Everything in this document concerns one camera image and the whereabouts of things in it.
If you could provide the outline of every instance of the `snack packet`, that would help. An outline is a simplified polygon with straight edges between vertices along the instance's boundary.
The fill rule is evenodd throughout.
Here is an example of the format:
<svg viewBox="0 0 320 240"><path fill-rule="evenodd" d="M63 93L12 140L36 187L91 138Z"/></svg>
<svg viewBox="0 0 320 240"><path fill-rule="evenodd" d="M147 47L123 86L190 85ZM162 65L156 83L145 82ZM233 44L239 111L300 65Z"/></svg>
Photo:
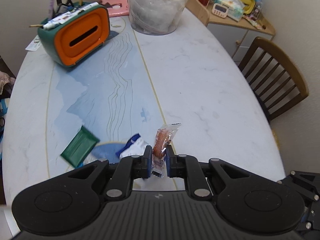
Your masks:
<svg viewBox="0 0 320 240"><path fill-rule="evenodd" d="M162 178L166 172L166 166L163 160L152 155L152 165L151 165L152 174Z"/></svg>
<svg viewBox="0 0 320 240"><path fill-rule="evenodd" d="M181 123L164 124L158 129L156 134L155 146L153 147L152 154L158 159L162 160L164 157L164 151L167 144L169 144L177 130L181 126Z"/></svg>

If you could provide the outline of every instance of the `yellow container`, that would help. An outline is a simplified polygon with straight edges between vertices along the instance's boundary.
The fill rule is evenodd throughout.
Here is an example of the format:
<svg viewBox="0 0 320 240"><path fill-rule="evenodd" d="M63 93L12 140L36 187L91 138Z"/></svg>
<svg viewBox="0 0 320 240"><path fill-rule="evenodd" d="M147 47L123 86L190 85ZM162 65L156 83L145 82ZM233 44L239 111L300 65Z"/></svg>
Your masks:
<svg viewBox="0 0 320 240"><path fill-rule="evenodd" d="M243 8L244 14L250 14L256 4L255 0L240 0L245 4L245 7Z"/></svg>

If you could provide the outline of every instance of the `wooden shelf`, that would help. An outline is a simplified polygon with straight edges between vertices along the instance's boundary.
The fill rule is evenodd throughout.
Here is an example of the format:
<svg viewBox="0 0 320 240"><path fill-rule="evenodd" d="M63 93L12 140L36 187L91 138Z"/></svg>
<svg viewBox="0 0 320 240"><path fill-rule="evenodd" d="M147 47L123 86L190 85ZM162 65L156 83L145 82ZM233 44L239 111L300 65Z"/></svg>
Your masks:
<svg viewBox="0 0 320 240"><path fill-rule="evenodd" d="M272 36L276 34L276 30L268 22L268 20L266 18L263 19L263 23L264 23L264 25L266 25L267 28L265 30L258 30L255 27L253 27L245 19L241 19L239 22L236 22L235 20L231 19L230 17L226 17L226 18L223 19L221 17L215 16L214 14L212 14L212 7L213 7L213 4L209 4L208 7L207 7L207 10L208 10L209 15L210 15L209 23L234 26L234 27L238 27L238 28L243 28L243 29L247 29L247 30L252 30L252 31L257 31L257 32L261 32L261 33L270 34Z"/></svg>

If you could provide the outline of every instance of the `cabinet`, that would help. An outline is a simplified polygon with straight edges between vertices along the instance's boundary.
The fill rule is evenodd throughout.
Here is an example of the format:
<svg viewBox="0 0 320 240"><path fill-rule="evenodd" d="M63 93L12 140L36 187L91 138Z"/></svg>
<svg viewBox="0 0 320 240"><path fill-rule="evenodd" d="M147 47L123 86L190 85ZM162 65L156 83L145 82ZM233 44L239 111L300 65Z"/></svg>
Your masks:
<svg viewBox="0 0 320 240"><path fill-rule="evenodd" d="M258 31L245 19L241 19L239 22L229 17L223 19L213 15L211 10L212 5L209 5L208 11L210 18L207 28L217 38L237 65L239 65L247 53L255 37L260 36L272 40L276 34L273 26L265 18L263 18L263 24L266 26L266 29ZM261 52L261 49L258 49L253 55L252 60L256 60Z"/></svg>
<svg viewBox="0 0 320 240"><path fill-rule="evenodd" d="M245 29L213 23L209 23L207 28L217 38L217 40L221 43L231 57L238 47L236 41L242 40L247 32Z"/></svg>
<svg viewBox="0 0 320 240"><path fill-rule="evenodd" d="M207 28L217 38L217 40L221 43L221 45L225 48L237 65L247 53L255 37L260 36L268 40L273 38L273 35L270 34L246 30L235 26L209 23ZM256 60L261 52L261 49L257 49L256 53L252 57L252 60Z"/></svg>

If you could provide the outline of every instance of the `white wall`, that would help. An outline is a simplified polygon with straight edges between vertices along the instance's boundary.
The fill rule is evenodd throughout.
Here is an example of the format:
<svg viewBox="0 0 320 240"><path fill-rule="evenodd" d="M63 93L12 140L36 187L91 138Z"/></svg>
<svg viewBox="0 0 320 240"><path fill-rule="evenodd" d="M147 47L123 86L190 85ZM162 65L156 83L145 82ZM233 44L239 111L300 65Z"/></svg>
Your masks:
<svg viewBox="0 0 320 240"><path fill-rule="evenodd" d="M303 73L310 96L271 122L286 173L320 172L320 0L263 0L273 40Z"/></svg>
<svg viewBox="0 0 320 240"><path fill-rule="evenodd" d="M28 26L47 17L48 4L49 0L0 0L0 55L15 75L27 53L26 46L36 36L36 28Z"/></svg>

